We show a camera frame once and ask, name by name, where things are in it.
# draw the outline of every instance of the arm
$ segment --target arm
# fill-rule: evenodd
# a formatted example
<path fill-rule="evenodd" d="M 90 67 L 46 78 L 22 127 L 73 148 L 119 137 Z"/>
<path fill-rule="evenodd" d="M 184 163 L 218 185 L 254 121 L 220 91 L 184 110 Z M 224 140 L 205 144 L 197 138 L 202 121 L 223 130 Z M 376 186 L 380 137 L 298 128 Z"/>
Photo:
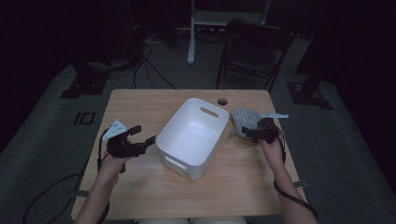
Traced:
<path fill-rule="evenodd" d="M 122 165 L 131 158 L 114 158 L 107 155 L 102 161 L 99 174 L 93 183 L 90 195 L 78 214 L 76 223 L 97 223 L 108 204 L 111 191 L 119 180 Z"/>
<path fill-rule="evenodd" d="M 267 144 L 266 141 L 260 141 L 265 159 L 267 159 L 271 170 L 274 173 L 275 182 L 280 189 L 289 195 L 302 200 L 300 193 L 290 178 L 290 175 L 283 163 L 282 148 L 278 141 Z M 286 223 L 318 223 L 312 212 L 304 206 L 279 194 L 279 202 Z"/>

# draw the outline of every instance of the black chair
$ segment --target black chair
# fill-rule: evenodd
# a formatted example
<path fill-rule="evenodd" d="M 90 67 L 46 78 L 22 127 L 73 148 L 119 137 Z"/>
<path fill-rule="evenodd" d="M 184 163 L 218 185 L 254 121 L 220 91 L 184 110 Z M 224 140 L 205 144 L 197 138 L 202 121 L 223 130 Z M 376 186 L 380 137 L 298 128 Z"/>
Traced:
<path fill-rule="evenodd" d="M 216 89 L 221 74 L 226 76 L 226 70 L 231 69 L 265 78 L 264 88 L 270 84 L 268 91 L 271 92 L 291 42 L 291 34 L 276 27 L 239 19 L 228 22 Z"/>

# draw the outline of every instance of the person's right hand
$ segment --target person's right hand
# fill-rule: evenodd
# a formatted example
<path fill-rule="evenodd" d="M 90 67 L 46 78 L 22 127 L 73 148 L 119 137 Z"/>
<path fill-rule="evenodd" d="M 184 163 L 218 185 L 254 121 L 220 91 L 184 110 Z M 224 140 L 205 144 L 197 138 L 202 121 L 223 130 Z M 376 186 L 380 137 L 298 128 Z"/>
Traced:
<path fill-rule="evenodd" d="M 279 139 L 283 141 L 283 133 L 279 132 Z M 262 145 L 262 151 L 264 152 L 265 159 L 267 159 L 270 168 L 274 171 L 279 166 L 284 166 L 283 162 L 283 149 L 278 139 L 273 143 L 268 144 L 265 140 L 259 140 Z"/>

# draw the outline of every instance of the white plastic basket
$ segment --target white plastic basket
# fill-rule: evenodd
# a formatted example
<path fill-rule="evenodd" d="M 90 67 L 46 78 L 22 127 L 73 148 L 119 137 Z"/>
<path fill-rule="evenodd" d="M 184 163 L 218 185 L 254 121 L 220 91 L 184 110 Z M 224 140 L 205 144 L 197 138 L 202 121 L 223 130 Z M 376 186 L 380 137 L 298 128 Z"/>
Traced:
<path fill-rule="evenodd" d="M 163 164 L 189 179 L 199 179 L 215 152 L 229 113 L 190 98 L 157 137 Z"/>

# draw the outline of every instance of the gray carpet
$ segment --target gray carpet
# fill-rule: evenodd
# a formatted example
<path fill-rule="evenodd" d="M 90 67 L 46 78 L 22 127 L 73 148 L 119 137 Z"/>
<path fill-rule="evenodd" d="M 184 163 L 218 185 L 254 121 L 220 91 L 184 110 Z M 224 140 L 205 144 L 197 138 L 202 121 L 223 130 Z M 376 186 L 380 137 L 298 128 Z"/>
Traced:
<path fill-rule="evenodd" d="M 149 43 L 149 60 L 178 89 L 214 89 L 221 44 L 197 42 L 195 64 L 187 64 L 189 39 Z M 308 40 L 295 37 L 271 96 L 282 119 L 290 153 L 302 180 L 308 201 L 319 212 L 320 223 L 396 223 L 396 198 L 376 167 L 353 119 L 336 88 L 321 82 L 319 89 L 333 110 L 315 105 L 295 105 L 286 82 L 304 81 L 295 75 Z M 56 76 L 34 111 L 0 155 L 0 223 L 22 223 L 30 202 L 57 180 L 81 173 L 91 154 L 106 102 L 112 90 L 131 88 L 131 71 L 113 73 L 102 95 L 60 99 L 75 72 L 66 67 Z M 148 65 L 140 67 L 136 86 L 141 89 L 171 89 Z M 231 74 L 221 81 L 222 89 L 261 89 L 262 80 Z M 91 125 L 75 124 L 78 113 L 95 112 Z M 46 193 L 31 208 L 29 223 L 47 223 L 67 205 L 78 182 L 72 176 Z M 72 223 L 70 203 L 54 223 Z M 282 216 L 247 217 L 252 224 L 284 223 Z M 106 223 L 131 223 L 109 220 Z"/>

